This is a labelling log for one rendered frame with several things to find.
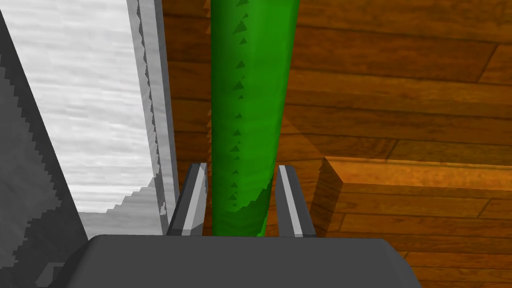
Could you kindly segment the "white door leaf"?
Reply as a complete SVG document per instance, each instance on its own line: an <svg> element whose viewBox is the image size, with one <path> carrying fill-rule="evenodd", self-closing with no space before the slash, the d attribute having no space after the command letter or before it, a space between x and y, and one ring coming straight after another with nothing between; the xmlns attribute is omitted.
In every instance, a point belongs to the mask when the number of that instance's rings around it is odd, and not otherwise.
<svg viewBox="0 0 512 288"><path fill-rule="evenodd" d="M0 0L88 237L160 235L141 17L152 0Z"/></svg>

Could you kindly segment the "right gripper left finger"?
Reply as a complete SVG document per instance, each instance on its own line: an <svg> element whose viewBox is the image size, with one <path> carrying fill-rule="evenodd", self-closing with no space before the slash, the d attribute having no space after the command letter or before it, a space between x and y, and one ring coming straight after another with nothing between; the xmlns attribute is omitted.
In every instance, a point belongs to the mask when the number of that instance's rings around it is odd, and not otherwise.
<svg viewBox="0 0 512 288"><path fill-rule="evenodd" d="M201 236L208 194L206 163L192 163L174 209L168 236Z"/></svg>

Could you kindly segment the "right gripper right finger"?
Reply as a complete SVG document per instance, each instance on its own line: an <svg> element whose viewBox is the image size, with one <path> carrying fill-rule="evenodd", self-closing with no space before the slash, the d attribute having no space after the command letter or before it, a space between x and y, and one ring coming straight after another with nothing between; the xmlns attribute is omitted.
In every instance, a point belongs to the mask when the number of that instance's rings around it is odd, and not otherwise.
<svg viewBox="0 0 512 288"><path fill-rule="evenodd" d="M278 166L274 194L279 237L316 238L317 233L293 166Z"/></svg>

